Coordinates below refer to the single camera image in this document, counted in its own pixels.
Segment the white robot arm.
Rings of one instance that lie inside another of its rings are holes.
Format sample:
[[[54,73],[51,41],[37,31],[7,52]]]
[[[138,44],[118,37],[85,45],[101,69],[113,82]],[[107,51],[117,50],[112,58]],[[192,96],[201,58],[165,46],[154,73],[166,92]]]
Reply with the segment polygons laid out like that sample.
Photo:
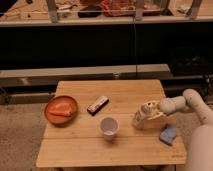
[[[195,89],[185,89],[181,96],[146,101],[134,114],[132,124],[143,129],[152,120],[187,110],[196,114],[200,125],[190,137],[185,171],[213,171],[213,110]]]

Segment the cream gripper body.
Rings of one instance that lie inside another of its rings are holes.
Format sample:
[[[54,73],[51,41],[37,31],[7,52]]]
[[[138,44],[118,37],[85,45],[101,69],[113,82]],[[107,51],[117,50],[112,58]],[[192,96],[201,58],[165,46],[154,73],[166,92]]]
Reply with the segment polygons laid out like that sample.
[[[137,129],[143,129],[144,125],[152,120],[158,119],[160,117],[165,117],[165,114],[159,109],[158,101],[157,100],[151,100],[148,102],[152,102],[154,104],[154,109],[151,115],[146,115],[142,111],[142,105],[147,103],[143,103],[137,110],[137,112],[134,114],[134,117],[132,119],[132,125]]]

